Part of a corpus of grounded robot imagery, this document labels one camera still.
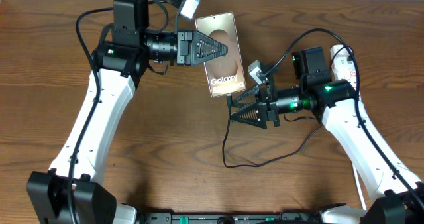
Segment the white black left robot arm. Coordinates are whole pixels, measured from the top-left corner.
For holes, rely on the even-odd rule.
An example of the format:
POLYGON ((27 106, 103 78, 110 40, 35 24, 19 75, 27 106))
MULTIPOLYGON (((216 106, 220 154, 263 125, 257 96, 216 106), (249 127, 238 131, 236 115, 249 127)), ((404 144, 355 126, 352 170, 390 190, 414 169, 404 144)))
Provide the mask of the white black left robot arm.
POLYGON ((117 125, 153 63, 195 66, 225 56, 226 45, 196 30, 150 29, 149 7, 161 0, 113 0, 113 22, 87 51, 91 73, 72 131, 46 172, 26 190, 41 223, 138 223, 135 207, 119 204, 102 185, 117 125))

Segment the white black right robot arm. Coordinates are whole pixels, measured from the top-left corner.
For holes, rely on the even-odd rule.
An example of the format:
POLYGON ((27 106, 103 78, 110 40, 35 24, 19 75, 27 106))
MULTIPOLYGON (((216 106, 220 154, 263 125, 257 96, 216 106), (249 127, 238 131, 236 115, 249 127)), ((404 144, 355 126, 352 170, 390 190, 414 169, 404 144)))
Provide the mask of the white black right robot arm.
POLYGON ((292 54, 299 85, 277 90, 273 71, 254 62, 250 75, 258 82, 227 105, 230 121, 265 129, 280 124, 280 115, 311 111, 322 127, 341 144, 361 177, 372 201, 367 210, 334 204, 291 223, 422 223, 423 182, 391 150, 371 122, 361 101, 358 72, 351 48, 336 45, 328 68, 320 47, 292 54))

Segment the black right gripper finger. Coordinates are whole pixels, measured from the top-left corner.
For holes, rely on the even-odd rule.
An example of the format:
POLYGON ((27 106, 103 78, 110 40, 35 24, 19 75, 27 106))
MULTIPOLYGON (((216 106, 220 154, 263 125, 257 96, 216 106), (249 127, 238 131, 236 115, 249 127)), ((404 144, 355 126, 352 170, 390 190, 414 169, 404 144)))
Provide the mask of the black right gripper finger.
POLYGON ((259 86, 256 85, 249 90, 243 92, 238 97, 231 100, 231 107, 243 107, 247 105, 244 101, 246 101, 247 98, 250 96, 256 95, 259 92, 259 86))
POLYGON ((260 101, 235 105, 237 110, 231 114, 231 120, 252 125, 262 129, 267 128, 267 108, 260 101))

